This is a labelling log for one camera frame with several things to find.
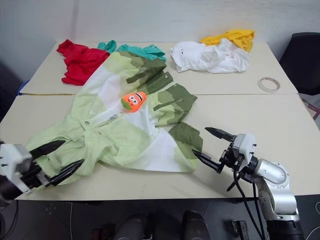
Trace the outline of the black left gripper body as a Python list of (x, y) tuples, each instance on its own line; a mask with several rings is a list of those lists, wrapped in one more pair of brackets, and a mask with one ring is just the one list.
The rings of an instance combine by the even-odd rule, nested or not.
[(20, 180), (28, 187), (27, 191), (51, 184), (51, 178), (35, 161), (32, 161), (29, 166), (21, 166), (19, 170), (21, 173)]

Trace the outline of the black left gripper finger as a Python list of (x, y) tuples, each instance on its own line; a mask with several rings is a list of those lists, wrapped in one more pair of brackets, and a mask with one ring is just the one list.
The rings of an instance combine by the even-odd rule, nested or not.
[(48, 155), (48, 154), (54, 152), (60, 146), (62, 146), (65, 142), (66, 142), (65, 140), (51, 141), (49, 143), (43, 144), (43, 145), (31, 150), (29, 153), (31, 154), (33, 159), (38, 159), (41, 156)]
[(72, 176), (81, 167), (84, 161), (85, 159), (83, 158), (65, 166), (59, 174), (49, 179), (48, 186), (57, 186), (62, 183), (64, 180)]

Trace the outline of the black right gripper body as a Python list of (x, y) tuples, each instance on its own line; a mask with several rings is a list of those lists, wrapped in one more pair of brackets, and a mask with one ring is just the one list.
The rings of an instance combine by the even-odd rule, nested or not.
[(242, 153), (234, 150), (234, 143), (230, 143), (228, 148), (225, 149), (219, 159), (221, 167), (228, 167), (234, 171), (241, 171), (245, 166), (248, 165), (248, 162), (245, 159), (245, 156)]

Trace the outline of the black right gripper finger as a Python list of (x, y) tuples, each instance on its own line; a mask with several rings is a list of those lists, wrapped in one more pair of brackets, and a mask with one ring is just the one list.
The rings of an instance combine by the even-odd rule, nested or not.
[(220, 174), (222, 172), (222, 169), (223, 169), (222, 164), (212, 161), (211, 157), (207, 156), (206, 154), (204, 154), (198, 150), (192, 149), (192, 152), (203, 164), (212, 168), (218, 174)]
[(204, 128), (206, 131), (211, 133), (213, 136), (219, 138), (219, 139), (224, 139), (228, 142), (234, 142), (236, 139), (236, 135), (232, 135), (222, 129), (219, 128), (214, 128), (214, 127), (205, 127)]

